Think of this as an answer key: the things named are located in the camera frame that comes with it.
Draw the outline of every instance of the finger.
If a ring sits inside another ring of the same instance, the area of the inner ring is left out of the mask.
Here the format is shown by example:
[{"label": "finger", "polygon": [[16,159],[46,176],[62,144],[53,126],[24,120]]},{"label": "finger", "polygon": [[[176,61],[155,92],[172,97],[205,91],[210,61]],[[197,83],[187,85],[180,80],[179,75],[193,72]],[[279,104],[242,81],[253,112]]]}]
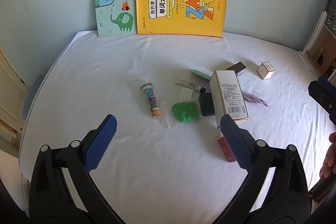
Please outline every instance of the finger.
[{"label": "finger", "polygon": [[334,142],[336,141],[336,132],[331,133],[331,134],[329,135],[329,141],[330,141],[331,143],[334,143]]},{"label": "finger", "polygon": [[323,166],[322,166],[322,172],[323,172],[323,176],[327,179],[330,174],[331,174],[331,169],[328,166],[327,162],[324,160],[323,162]]},{"label": "finger", "polygon": [[335,162],[334,144],[329,146],[327,154],[325,155],[325,160],[329,167],[334,166],[334,162]]}]

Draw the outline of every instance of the yellow book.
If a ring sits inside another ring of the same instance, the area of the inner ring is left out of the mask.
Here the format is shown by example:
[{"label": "yellow book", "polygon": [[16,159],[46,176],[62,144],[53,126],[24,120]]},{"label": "yellow book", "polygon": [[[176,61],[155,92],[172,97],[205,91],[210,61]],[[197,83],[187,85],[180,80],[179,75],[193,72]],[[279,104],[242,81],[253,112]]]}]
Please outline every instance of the yellow book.
[{"label": "yellow book", "polygon": [[138,34],[222,37],[226,0],[136,0]]}]

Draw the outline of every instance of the plastic bottle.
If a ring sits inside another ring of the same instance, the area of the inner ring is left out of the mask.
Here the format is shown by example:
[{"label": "plastic bottle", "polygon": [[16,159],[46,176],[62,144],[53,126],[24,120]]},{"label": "plastic bottle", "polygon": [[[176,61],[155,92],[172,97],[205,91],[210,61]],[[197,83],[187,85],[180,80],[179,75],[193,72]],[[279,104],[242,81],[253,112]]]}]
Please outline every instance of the plastic bottle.
[{"label": "plastic bottle", "polygon": [[154,95],[154,85],[152,82],[149,81],[149,79],[142,80],[142,86],[140,87],[141,93],[145,95],[148,107],[151,111],[153,118],[162,117],[160,107],[156,101],[155,95]]},{"label": "plastic bottle", "polygon": [[315,61],[317,61],[319,59],[320,55],[322,54],[322,51],[323,51],[323,47],[320,47],[316,50],[316,52],[313,55],[313,59]]}]

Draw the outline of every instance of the cartoon bird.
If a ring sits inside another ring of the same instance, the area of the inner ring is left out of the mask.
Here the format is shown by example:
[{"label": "cartoon bird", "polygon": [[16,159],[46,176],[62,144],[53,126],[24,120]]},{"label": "cartoon bird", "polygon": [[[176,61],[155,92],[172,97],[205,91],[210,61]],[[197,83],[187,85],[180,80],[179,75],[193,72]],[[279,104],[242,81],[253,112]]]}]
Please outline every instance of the cartoon bird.
[{"label": "cartoon bird", "polygon": [[131,8],[128,6],[128,2],[125,1],[123,3],[123,7],[121,8],[123,11],[128,12]]}]

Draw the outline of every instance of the white tube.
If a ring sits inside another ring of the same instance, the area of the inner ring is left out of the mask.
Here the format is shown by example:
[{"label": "white tube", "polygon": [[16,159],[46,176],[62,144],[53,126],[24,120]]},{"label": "white tube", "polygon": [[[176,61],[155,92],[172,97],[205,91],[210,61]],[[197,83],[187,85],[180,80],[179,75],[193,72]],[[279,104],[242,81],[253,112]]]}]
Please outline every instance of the white tube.
[{"label": "white tube", "polygon": [[188,82],[187,80],[185,80],[184,78],[180,77],[175,83],[180,84],[182,86],[185,86],[186,88],[190,88],[192,90],[196,90],[198,92],[202,92],[205,93],[205,88],[199,85],[196,85],[192,82]]}]

